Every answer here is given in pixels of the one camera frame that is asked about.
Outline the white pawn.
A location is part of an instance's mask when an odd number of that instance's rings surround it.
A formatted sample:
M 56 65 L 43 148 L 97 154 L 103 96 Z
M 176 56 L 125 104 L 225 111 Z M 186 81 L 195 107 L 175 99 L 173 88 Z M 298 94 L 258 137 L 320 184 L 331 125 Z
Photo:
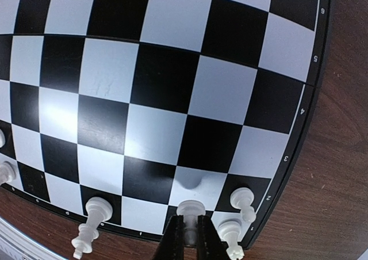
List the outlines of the white pawn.
M 6 138 L 4 132 L 0 129 L 0 148 L 6 144 Z
M 254 194 L 249 188 L 238 188 L 231 193 L 230 204 L 233 208 L 239 209 L 242 219 L 246 223 L 253 223 L 256 220 L 256 213 L 251 204 L 254 201 Z

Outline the white chess piece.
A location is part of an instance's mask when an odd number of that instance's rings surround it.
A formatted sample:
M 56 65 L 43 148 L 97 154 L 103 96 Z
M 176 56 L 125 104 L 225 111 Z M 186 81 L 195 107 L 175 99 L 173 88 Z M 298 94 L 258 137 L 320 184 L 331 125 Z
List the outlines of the white chess piece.
M 243 248 L 238 244 L 238 237 L 242 232 L 242 225 L 238 220 L 222 222 L 217 229 L 219 237 L 228 245 L 226 252 L 230 259 L 243 259 Z

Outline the white king piece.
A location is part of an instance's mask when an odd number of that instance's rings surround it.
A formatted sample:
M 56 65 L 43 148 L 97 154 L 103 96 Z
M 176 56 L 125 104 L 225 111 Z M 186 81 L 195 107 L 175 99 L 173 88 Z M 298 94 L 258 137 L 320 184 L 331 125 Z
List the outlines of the white king piece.
M 81 259 L 83 254 L 91 253 L 93 240 L 99 237 L 98 226 L 112 217 L 111 204 L 100 197 L 92 197 L 86 203 L 87 220 L 79 225 L 79 234 L 71 241 L 75 248 L 73 257 Z

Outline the white knight piece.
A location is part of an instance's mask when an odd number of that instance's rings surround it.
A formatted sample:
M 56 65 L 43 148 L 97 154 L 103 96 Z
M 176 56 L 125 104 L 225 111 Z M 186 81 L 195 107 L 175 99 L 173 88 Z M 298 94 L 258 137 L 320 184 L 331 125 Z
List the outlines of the white knight piece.
M 16 179 L 16 171 L 9 162 L 2 162 L 0 166 L 0 185 Z

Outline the white bishop piece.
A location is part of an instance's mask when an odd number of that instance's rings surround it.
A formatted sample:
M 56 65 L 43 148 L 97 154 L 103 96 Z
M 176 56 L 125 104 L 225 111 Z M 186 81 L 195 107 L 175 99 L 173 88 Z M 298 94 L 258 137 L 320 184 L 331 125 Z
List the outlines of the white bishop piece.
M 206 214 L 204 204 L 196 200 L 182 201 L 176 214 L 183 216 L 185 245 L 194 247 L 197 243 L 198 216 Z

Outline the black white chess board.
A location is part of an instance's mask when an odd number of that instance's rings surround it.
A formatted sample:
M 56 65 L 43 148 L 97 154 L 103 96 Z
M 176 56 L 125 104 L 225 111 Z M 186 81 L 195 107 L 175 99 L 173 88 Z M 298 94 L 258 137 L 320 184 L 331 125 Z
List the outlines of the black white chess board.
M 3 184 L 83 223 L 158 241 L 185 200 L 250 248 L 298 155 L 330 0 L 1 0 Z

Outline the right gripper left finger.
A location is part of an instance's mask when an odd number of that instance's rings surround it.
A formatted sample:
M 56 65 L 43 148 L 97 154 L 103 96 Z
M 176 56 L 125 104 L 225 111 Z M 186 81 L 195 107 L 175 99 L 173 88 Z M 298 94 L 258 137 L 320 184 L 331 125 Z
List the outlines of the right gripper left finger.
M 184 222 L 182 215 L 171 216 L 164 231 L 153 260 L 183 260 L 184 259 Z

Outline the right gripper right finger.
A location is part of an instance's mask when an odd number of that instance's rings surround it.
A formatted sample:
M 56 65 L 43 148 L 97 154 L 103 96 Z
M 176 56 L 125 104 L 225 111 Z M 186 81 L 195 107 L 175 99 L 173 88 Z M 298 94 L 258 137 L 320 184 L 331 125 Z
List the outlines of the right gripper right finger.
M 205 215 L 198 216 L 197 259 L 198 260 L 229 259 L 226 249 L 223 246 L 210 217 Z

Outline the front aluminium rail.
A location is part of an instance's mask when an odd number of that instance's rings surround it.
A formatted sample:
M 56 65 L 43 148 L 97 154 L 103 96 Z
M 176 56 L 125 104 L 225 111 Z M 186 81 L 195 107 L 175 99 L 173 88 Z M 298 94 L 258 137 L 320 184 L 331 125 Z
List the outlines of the front aluminium rail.
M 66 259 L 1 218 L 1 259 Z

